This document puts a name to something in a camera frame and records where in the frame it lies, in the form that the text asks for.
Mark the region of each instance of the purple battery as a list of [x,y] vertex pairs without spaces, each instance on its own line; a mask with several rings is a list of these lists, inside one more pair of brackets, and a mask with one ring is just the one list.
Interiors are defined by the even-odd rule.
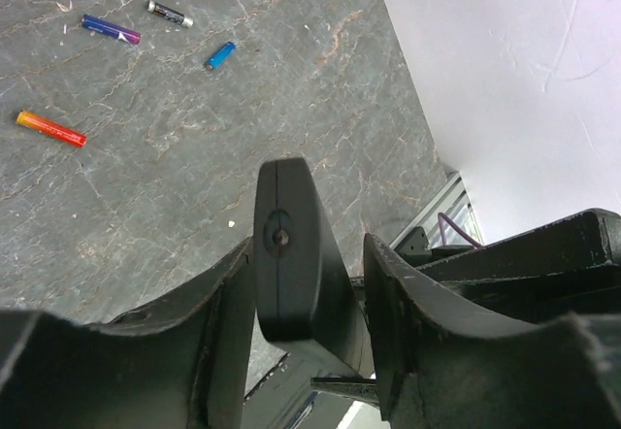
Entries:
[[96,18],[95,16],[84,15],[82,17],[82,28],[97,31],[98,33],[105,34],[107,36],[112,36],[113,38],[117,38],[129,44],[140,43],[139,32],[109,23],[104,19]]

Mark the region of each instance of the red and orange battery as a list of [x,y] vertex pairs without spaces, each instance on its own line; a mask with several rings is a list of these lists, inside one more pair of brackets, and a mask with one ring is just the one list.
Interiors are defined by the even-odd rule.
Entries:
[[86,137],[77,131],[65,128],[51,120],[34,115],[32,112],[21,111],[17,116],[16,123],[18,125],[31,128],[33,130],[44,133],[57,140],[64,141],[70,145],[81,148],[86,144]]

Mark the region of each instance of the white wall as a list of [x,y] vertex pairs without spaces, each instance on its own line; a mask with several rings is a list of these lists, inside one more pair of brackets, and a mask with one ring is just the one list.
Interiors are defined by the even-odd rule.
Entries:
[[621,0],[385,0],[486,242],[621,213]]

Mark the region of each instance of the wire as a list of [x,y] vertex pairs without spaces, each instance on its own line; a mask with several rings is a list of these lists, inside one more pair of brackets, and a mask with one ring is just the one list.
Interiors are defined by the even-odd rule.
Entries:
[[468,233],[466,233],[466,231],[462,227],[457,225],[452,218],[450,218],[445,213],[438,213],[438,228],[440,229],[440,236],[442,238],[442,245],[444,247],[446,246],[446,232],[444,231],[443,225],[444,222],[446,222],[453,230],[455,230],[455,232],[457,232],[460,237],[470,243],[473,247],[483,248],[483,245],[481,243],[468,235]]

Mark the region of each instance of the marble surface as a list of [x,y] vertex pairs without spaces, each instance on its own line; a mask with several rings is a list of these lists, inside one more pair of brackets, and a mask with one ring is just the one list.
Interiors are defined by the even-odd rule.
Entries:
[[[382,0],[155,1],[194,26],[147,0],[0,0],[1,306],[108,320],[192,278],[250,233],[266,159],[309,161],[352,274],[364,232],[389,242],[445,182]],[[257,338],[249,380],[277,355]]]

